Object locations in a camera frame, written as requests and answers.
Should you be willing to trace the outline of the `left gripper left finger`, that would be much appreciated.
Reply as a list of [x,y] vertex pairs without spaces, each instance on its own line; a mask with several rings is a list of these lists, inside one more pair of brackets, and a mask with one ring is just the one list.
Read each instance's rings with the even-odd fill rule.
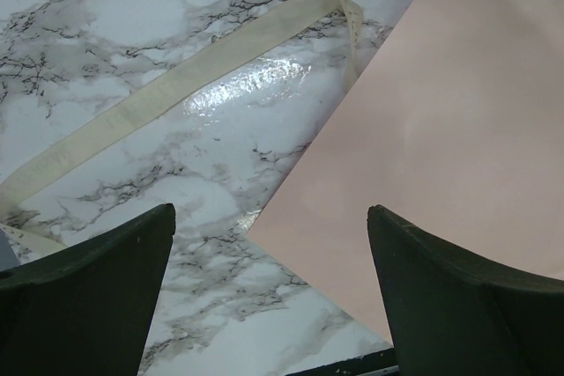
[[175,233],[161,204],[1,272],[3,375],[135,375]]

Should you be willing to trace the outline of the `cream ribbon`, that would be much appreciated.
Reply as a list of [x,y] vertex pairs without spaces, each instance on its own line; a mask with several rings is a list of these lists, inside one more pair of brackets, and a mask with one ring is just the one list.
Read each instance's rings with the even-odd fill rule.
[[359,75],[357,43],[363,10],[352,0],[287,0],[198,51],[16,169],[1,184],[1,215],[7,216],[20,203],[190,95],[336,10],[344,13],[348,29],[344,87],[350,90]]

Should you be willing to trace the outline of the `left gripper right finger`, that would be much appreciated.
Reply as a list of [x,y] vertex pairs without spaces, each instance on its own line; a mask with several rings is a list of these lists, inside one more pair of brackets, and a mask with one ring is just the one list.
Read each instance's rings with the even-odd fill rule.
[[563,283],[443,240],[377,205],[367,233],[403,375],[561,375]]

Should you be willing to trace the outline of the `pink wrapping paper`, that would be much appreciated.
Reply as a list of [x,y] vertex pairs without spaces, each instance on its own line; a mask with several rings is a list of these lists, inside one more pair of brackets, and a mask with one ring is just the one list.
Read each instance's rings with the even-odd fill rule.
[[486,258],[563,276],[563,0],[413,0],[251,226],[385,340],[380,204]]

